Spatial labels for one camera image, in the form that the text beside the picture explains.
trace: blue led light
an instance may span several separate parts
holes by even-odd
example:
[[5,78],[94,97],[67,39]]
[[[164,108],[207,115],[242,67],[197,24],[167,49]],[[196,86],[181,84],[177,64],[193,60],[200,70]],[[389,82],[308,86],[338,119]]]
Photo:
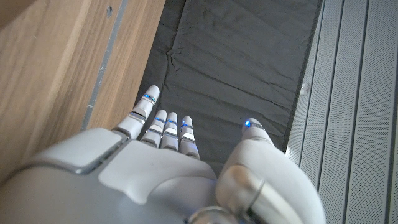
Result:
[[145,94],[144,97],[149,98],[149,99],[151,99],[153,101],[156,101],[155,98],[150,97],[148,94]]

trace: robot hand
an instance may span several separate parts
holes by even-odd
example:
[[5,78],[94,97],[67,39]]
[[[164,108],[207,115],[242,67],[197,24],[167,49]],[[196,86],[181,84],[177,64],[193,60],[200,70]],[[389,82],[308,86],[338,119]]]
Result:
[[[151,88],[141,101],[147,102],[146,99],[151,99],[148,96],[159,95],[158,92],[151,93]],[[141,101],[133,111],[140,111],[138,108],[144,105]],[[165,117],[166,112],[160,110],[141,141],[159,147]],[[167,122],[161,148],[177,151],[177,115],[170,113]],[[181,131],[180,151],[199,159],[190,117],[183,119]],[[217,181],[216,200],[222,208],[204,208],[194,214],[190,222],[206,223],[213,219],[213,222],[233,223],[229,211],[237,219],[248,221],[254,218],[261,223],[325,223],[322,203],[312,183],[274,146],[260,122],[248,119],[242,134],[242,141]]]
[[[151,86],[132,109],[129,116],[122,120],[114,130],[126,134],[131,139],[137,139],[159,97],[159,93],[157,86]],[[141,141],[152,147],[170,149],[187,156],[200,158],[193,135],[192,119],[189,116],[182,119],[180,137],[178,137],[177,114],[171,112],[167,115],[164,110],[158,111]]]
[[112,131],[83,131],[34,156],[0,186],[0,223],[325,223],[307,176],[255,119],[217,180],[192,119],[157,112],[150,87]]

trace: wooden panel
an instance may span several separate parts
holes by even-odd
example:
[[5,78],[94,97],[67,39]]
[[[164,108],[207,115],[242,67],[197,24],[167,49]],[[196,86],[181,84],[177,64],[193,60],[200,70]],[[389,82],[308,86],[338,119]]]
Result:
[[116,16],[109,5],[120,0],[38,0],[0,31],[0,182],[79,131]]
[[65,67],[67,75],[60,85],[56,103],[44,130],[38,132],[40,141],[38,145],[29,145],[24,158],[80,132],[117,14],[115,12],[108,18],[106,9],[108,6],[118,9],[120,3],[121,0],[91,2],[75,50]]
[[0,29],[15,19],[35,0],[1,0],[0,1]]
[[132,110],[164,2],[128,2],[88,128],[112,128]]

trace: black fabric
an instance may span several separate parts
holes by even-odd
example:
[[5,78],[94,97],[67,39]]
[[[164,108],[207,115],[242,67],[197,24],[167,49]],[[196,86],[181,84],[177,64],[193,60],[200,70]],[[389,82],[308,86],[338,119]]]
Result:
[[192,117],[201,160],[216,173],[248,118],[258,119],[282,149],[318,5],[166,0],[137,100],[151,85],[159,86],[155,110],[174,111],[178,121]]

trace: metal grille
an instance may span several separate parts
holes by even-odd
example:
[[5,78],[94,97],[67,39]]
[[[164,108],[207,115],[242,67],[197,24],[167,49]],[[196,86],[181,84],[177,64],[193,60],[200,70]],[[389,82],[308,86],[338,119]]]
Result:
[[310,98],[310,89],[312,85],[315,59],[317,57],[319,30],[322,22],[322,14],[323,14],[323,7],[319,12],[317,28],[315,29],[315,33],[313,36],[311,51],[310,55],[308,56],[307,67],[305,69],[304,78],[303,78],[303,84],[308,84],[309,90],[306,95],[301,95],[297,101],[297,109],[293,120],[292,131],[290,132],[291,135],[289,137],[289,142],[287,143],[287,147],[289,148],[289,150],[286,150],[286,155],[290,158],[290,160],[292,160],[297,165],[300,164],[300,158],[301,158],[303,137],[305,131],[305,122],[307,121],[308,101]]
[[328,223],[344,219],[366,9],[367,0],[343,6],[319,188]]
[[347,223],[384,223],[397,65],[397,1],[370,1]]
[[394,149],[394,172],[392,175],[391,205],[389,223],[398,223],[398,128],[396,127],[396,142]]
[[301,168],[318,186],[330,89],[335,64],[342,1],[325,1],[318,46],[317,64],[310,96]]

